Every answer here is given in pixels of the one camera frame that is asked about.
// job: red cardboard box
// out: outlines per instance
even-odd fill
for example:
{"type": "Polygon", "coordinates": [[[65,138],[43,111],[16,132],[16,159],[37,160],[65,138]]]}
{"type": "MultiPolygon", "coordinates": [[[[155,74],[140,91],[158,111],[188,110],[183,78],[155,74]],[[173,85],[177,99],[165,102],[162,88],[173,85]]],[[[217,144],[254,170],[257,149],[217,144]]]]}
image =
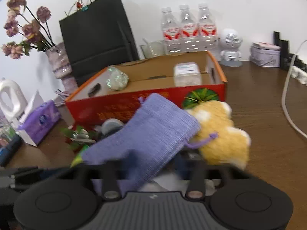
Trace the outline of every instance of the red cardboard box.
{"type": "Polygon", "coordinates": [[[108,118],[128,121],[140,107],[139,97],[144,99],[151,93],[159,93],[180,108],[187,94],[199,88],[208,88],[225,100],[227,80],[214,58],[208,52],[164,55],[146,60],[115,65],[129,77],[128,85],[121,91],[112,91],[106,85],[107,68],[85,82],[66,100],[76,123],[99,125],[108,118]],[[178,63],[197,63],[202,85],[175,87],[173,68],[178,63]]]}

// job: vase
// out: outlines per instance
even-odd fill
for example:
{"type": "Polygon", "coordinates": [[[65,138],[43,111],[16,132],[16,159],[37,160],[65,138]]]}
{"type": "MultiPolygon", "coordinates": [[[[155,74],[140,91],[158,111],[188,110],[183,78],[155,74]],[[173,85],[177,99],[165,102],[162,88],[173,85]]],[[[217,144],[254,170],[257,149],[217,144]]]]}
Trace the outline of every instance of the vase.
{"type": "Polygon", "coordinates": [[[48,49],[46,54],[52,67],[54,76],[61,79],[65,88],[65,93],[71,94],[78,88],[75,78],[71,75],[72,67],[66,53],[64,42],[48,49]]]}

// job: purple tissue pack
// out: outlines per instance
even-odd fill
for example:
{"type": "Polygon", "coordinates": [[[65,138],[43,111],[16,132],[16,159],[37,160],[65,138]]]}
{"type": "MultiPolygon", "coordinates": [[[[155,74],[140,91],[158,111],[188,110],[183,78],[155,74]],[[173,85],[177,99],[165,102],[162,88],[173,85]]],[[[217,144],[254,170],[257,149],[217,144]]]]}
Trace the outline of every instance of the purple tissue pack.
{"type": "Polygon", "coordinates": [[[27,144],[37,146],[60,118],[54,101],[49,100],[28,115],[25,122],[19,125],[17,134],[27,144]]]}

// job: yellow plush toy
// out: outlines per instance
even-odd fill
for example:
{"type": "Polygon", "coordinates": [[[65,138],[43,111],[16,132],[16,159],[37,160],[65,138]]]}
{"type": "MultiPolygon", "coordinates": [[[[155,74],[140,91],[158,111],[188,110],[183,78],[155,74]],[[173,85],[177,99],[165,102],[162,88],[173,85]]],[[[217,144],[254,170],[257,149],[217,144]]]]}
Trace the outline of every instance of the yellow plush toy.
{"type": "Polygon", "coordinates": [[[201,130],[192,142],[202,141],[217,132],[218,137],[199,148],[208,164],[231,163],[244,169],[248,162],[249,135],[233,125],[231,108],[227,103],[217,100],[201,102],[187,110],[201,125],[201,130]]]}

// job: black circular disc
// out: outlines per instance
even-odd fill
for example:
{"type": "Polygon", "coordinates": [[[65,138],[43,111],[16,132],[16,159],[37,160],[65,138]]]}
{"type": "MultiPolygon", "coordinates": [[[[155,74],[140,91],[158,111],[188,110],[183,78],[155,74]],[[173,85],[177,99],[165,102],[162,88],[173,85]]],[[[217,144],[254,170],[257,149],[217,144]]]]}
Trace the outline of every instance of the black circular disc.
{"type": "Polygon", "coordinates": [[[241,230],[278,229],[293,212],[284,192],[258,179],[231,181],[212,195],[210,208],[225,227],[241,230]]]}
{"type": "Polygon", "coordinates": [[[96,195],[74,180],[37,184],[14,203],[17,221],[30,230],[77,229],[92,218],[98,207],[96,195]]]}

